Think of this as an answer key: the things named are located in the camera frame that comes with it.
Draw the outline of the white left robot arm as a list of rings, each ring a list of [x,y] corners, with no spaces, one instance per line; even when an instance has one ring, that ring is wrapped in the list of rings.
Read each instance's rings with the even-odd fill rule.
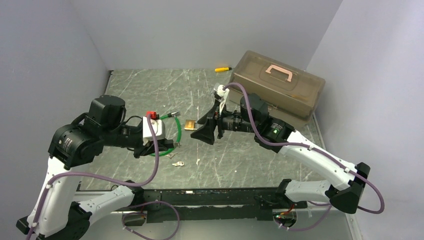
[[[116,180],[116,189],[93,199],[74,200],[82,177],[100,178],[87,170],[104,147],[127,149],[135,158],[174,148],[155,113],[143,116],[136,126],[128,125],[125,104],[120,97],[102,95],[91,102],[88,112],[56,130],[38,200],[31,214],[16,223],[27,239],[36,235],[39,240],[78,240],[111,212],[143,205],[145,182],[131,180]]]

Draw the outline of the silver key bunch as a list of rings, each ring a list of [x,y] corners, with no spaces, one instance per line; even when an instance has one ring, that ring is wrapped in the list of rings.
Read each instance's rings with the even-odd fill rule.
[[[176,166],[176,167],[182,167],[182,166],[185,165],[185,163],[183,161],[178,161],[178,162],[173,163],[172,165]]]

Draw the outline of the brass padlock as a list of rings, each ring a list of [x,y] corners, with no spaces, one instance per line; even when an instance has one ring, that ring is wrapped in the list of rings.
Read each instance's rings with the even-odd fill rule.
[[[193,119],[187,119],[184,123],[185,131],[195,131],[198,129],[198,122]]]

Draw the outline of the small silver key pair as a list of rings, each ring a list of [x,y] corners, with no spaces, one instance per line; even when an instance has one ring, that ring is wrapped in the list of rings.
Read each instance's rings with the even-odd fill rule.
[[[176,154],[178,154],[177,152],[171,152],[169,154],[167,154],[166,156],[170,159],[172,159]]]

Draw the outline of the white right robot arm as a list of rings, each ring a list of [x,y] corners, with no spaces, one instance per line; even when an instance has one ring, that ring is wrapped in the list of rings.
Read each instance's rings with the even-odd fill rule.
[[[240,111],[220,109],[222,102],[222,98],[216,95],[213,107],[198,121],[200,127],[191,133],[191,138],[213,145],[225,131],[252,133],[254,130],[248,116],[248,109],[251,109],[260,136],[272,144],[263,143],[257,136],[254,137],[255,142],[267,150],[305,164],[324,178],[307,182],[282,180],[275,194],[280,207],[311,201],[329,203],[347,214],[357,212],[366,186],[365,179],[371,170],[369,165],[347,162],[314,145],[293,126],[271,117],[268,104],[257,94],[249,94],[248,101],[241,98]]]

